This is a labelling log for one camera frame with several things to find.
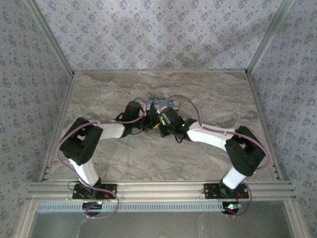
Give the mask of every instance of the black joint housing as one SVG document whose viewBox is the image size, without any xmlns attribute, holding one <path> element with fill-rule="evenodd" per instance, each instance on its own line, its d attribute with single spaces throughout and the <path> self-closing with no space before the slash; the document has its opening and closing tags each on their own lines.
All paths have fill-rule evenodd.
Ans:
<svg viewBox="0 0 317 238">
<path fill-rule="evenodd" d="M 171 107 L 166 107 L 159 113 L 159 115 L 162 117 L 165 124 L 170 126 L 174 131 L 180 128 L 184 123 L 183 118 Z"/>
<path fill-rule="evenodd" d="M 130 101 L 128 105 L 126 106 L 120 121 L 132 121 L 137 119 L 139 117 L 141 108 L 142 106 L 140 103 L 135 101 Z M 137 122 L 137 121 L 135 123 L 124 124 L 125 129 L 124 129 L 122 137 L 126 137 L 127 135 L 129 135 L 132 132 L 133 128 L 140 127 L 139 124 L 140 122 Z"/>
<path fill-rule="evenodd" d="M 219 182 L 219 189 L 224 197 L 230 197 L 234 193 L 234 190 L 228 188 L 222 180 Z"/>
<path fill-rule="evenodd" d="M 78 118 L 70 127 L 65 136 L 67 136 L 77 127 L 88 122 L 89 121 L 85 118 Z M 62 146 L 60 147 L 60 151 L 63 152 L 65 157 L 72 159 L 76 162 L 77 165 L 80 166 L 91 159 L 102 132 L 103 129 L 101 129 L 100 127 L 95 125 L 88 125 L 71 135 L 62 144 Z M 82 140 L 78 138 L 78 136 L 83 136 L 85 138 Z"/>
<path fill-rule="evenodd" d="M 178 134 L 181 135 L 181 138 L 179 138 L 179 139 L 184 139 L 184 140 L 191 141 L 191 139 L 189 138 L 187 132 L 189 130 L 189 127 L 196 121 L 197 120 L 191 119 L 191 118 L 188 118 L 188 119 L 186 119 L 184 121 L 184 123 L 182 124 L 182 126 L 178 130 Z"/>
<path fill-rule="evenodd" d="M 235 131 L 258 141 L 253 133 L 245 126 L 240 126 Z M 226 140 L 225 148 L 233 167 L 239 173 L 249 177 L 253 175 L 265 157 L 264 151 L 259 146 L 238 135 L 234 135 L 231 139 Z"/>
</svg>

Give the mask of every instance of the wall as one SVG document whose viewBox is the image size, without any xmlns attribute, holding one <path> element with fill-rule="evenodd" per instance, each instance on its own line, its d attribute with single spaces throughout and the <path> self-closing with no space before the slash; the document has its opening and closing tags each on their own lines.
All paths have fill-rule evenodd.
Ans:
<svg viewBox="0 0 317 238">
<path fill-rule="evenodd" d="M 281 166 L 317 237 L 317 3 L 296 0 L 252 75 Z"/>
<path fill-rule="evenodd" d="M 68 83 L 19 0 L 0 1 L 0 237 L 12 237 Z"/>
<path fill-rule="evenodd" d="M 72 69 L 244 69 L 280 0 L 37 0 Z"/>
</svg>

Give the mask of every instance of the robotic arm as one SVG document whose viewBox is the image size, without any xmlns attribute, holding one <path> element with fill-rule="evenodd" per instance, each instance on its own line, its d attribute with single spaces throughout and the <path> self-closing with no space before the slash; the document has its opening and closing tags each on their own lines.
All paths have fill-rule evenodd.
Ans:
<svg viewBox="0 0 317 238">
<path fill-rule="evenodd" d="M 91 161 L 98 141 L 126 137 L 134 128 L 145 132 L 158 128 L 162 137 L 174 135 L 179 143 L 182 140 L 203 142 L 225 150 L 233 165 L 219 183 L 220 192 L 225 197 L 234 193 L 246 176 L 254 173 L 265 156 L 265 153 L 256 144 L 231 133 L 237 132 L 257 140 L 247 127 L 241 126 L 234 130 L 200 125 L 195 119 L 183 120 L 171 107 L 163 107 L 159 111 L 154 108 L 152 103 L 141 120 L 130 124 L 120 123 L 120 121 L 137 119 L 140 111 L 143 111 L 140 103 L 129 102 L 125 112 L 117 116 L 115 123 L 89 125 L 74 133 L 62 144 L 60 150 L 86 183 L 94 187 L 101 184 L 101 179 Z M 87 122 L 89 121 L 84 118 L 78 118 L 66 135 Z M 212 130 L 223 131 L 223 134 L 212 132 Z M 97 192 L 91 191 L 89 188 L 86 190 L 92 195 Z"/>
</svg>

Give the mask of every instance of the marble surface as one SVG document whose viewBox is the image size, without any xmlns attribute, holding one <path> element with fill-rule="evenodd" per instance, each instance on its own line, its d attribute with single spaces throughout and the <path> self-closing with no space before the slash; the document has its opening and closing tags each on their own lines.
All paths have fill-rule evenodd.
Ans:
<svg viewBox="0 0 317 238">
<path fill-rule="evenodd" d="M 78 117 L 111 120 L 136 97 L 181 94 L 197 105 L 209 125 L 250 128 L 266 146 L 264 132 L 244 71 L 162 72 L 118 71 L 75 74 L 75 84 L 62 135 Z M 180 101 L 179 114 L 197 118 L 193 107 Z M 101 140 L 92 157 L 102 180 L 219 180 L 231 167 L 219 148 L 161 138 L 157 130 L 126 138 Z M 50 179 L 74 179 L 56 160 Z M 272 180 L 273 168 L 257 172 L 250 180 Z"/>
</svg>

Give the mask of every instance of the vent grille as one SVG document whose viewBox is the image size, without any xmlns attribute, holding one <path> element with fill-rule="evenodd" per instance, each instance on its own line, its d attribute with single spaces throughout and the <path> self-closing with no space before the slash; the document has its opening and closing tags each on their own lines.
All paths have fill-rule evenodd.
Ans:
<svg viewBox="0 0 317 238">
<path fill-rule="evenodd" d="M 100 212 L 111 212 L 115 203 L 104 203 Z M 222 202 L 125 202 L 120 203 L 118 212 L 216 212 L 223 211 Z M 82 203 L 39 203 L 37 211 L 82 212 Z"/>
</svg>

